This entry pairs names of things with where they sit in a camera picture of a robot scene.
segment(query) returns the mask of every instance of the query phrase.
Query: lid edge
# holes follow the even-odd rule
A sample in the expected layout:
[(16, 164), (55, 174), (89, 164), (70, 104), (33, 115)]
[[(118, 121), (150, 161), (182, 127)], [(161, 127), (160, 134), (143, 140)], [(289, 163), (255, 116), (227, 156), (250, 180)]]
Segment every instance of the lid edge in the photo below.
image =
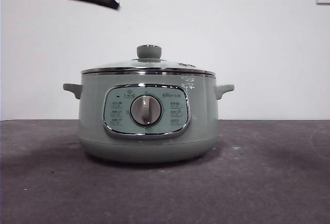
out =
[(212, 71), (194, 70), (190, 68), (161, 68), (161, 67), (104, 67), (104, 68), (90, 68), (83, 70), (82, 75), (89, 73), (106, 73), (106, 72), (145, 72), (145, 71), (156, 71), (156, 72), (178, 72), (178, 73), (195, 73), (203, 75), (215, 76), (216, 74)]

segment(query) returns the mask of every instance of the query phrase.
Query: rotary dial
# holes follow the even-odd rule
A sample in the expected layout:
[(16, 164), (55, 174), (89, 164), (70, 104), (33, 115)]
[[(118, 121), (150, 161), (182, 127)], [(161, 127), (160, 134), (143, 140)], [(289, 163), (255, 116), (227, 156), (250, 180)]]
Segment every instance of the rotary dial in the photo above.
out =
[(149, 126), (154, 124), (161, 115), (159, 101), (150, 95), (137, 97), (130, 106), (132, 118), (138, 124)]

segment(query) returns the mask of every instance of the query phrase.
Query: chrome trim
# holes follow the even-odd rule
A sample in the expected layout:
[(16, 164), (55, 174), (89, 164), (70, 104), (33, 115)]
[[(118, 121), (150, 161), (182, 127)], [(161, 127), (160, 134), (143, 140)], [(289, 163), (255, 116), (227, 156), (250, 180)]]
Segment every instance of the chrome trim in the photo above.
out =
[(151, 46), (151, 47), (159, 47), (158, 45), (140, 45), (140, 46), (143, 46), (143, 47), (149, 47), (149, 46)]
[[(185, 95), (185, 100), (187, 104), (187, 114), (188, 118), (186, 123), (178, 130), (171, 131), (171, 132), (165, 132), (165, 133), (126, 133), (126, 132), (121, 132), (121, 131), (116, 131), (114, 129), (111, 129), (106, 121), (105, 121), (105, 105), (107, 102), (108, 94), (110, 93), (111, 90), (113, 89), (118, 89), (118, 88), (130, 88), (130, 87), (153, 87), (153, 88), (173, 88), (173, 89), (179, 89), (183, 92)], [(176, 86), (176, 85), (168, 85), (168, 84), (154, 84), (154, 83), (139, 83), (139, 84), (124, 84), (124, 85), (116, 85), (112, 88), (110, 88), (107, 93), (105, 94), (104, 98), (104, 103), (103, 103), (103, 112), (102, 112), (102, 123), (104, 129), (113, 136), (119, 137), (119, 138), (125, 138), (125, 139), (143, 139), (143, 140), (150, 140), (150, 139), (167, 139), (167, 138), (172, 138), (172, 137), (177, 137), (182, 135), (188, 128), (189, 124), (191, 121), (191, 110), (190, 110), (190, 104), (189, 104), (189, 98), (188, 98), (188, 93), (186, 90), (183, 88)]]
[(101, 72), (101, 73), (87, 73), (83, 75), (89, 76), (107, 76), (107, 75), (173, 75), (173, 76), (200, 76), (210, 77), (216, 79), (214, 75), (180, 73), (180, 72), (155, 72), (155, 71), (131, 71), (131, 72)]
[(204, 70), (196, 70), (193, 68), (166, 68), (166, 67), (104, 67), (104, 68), (90, 68), (81, 72), (82, 75), (89, 73), (105, 73), (105, 72), (177, 72), (177, 73), (195, 73), (195, 74), (203, 74), (203, 75), (212, 75), (216, 74), (211, 71)]

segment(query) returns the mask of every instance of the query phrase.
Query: stainless steel rim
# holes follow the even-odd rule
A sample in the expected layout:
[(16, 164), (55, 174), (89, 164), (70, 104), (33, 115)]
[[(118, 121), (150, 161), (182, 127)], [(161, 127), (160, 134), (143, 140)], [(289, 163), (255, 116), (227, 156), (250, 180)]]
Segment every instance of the stainless steel rim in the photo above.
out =
[(216, 74), (211, 71), (191, 70), (184, 68), (92, 68), (81, 72), (82, 75), (190, 75), (215, 78)]

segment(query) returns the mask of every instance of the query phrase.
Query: knob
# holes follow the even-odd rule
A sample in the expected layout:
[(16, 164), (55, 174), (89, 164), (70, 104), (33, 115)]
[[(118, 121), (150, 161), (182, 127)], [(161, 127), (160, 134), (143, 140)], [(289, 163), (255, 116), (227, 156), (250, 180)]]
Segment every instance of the knob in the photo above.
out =
[(152, 125), (160, 117), (160, 103), (153, 96), (142, 95), (133, 101), (130, 113), (135, 122), (146, 126)]
[(161, 47), (157, 45), (140, 45), (136, 49), (138, 58), (155, 58), (161, 56)]

